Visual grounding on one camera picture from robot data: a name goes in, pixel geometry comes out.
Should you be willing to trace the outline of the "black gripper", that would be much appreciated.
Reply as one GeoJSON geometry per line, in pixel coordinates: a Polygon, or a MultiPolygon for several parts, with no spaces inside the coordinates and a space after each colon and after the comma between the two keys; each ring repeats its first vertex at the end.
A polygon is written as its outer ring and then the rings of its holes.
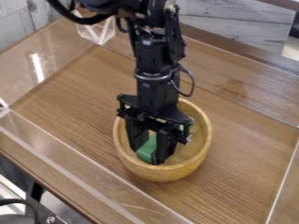
{"type": "MultiPolygon", "coordinates": [[[[181,79],[137,82],[137,95],[121,94],[118,116],[126,120],[126,132],[133,151],[143,146],[150,131],[158,131],[165,124],[194,124],[193,119],[179,109],[181,79]]],[[[151,154],[153,165],[161,165],[174,154],[177,137],[167,129],[157,132],[155,149],[151,154]]]]}

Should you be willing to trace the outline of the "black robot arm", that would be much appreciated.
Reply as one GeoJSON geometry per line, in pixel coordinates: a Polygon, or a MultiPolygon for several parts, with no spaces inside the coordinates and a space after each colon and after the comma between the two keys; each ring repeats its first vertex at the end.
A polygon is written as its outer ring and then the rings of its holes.
{"type": "Polygon", "coordinates": [[[161,165],[189,142],[193,119],[179,110],[186,42],[174,0],[79,0],[100,17],[117,17],[135,55],[137,94],[121,94],[118,116],[126,121],[130,148],[141,160],[161,165]]]}

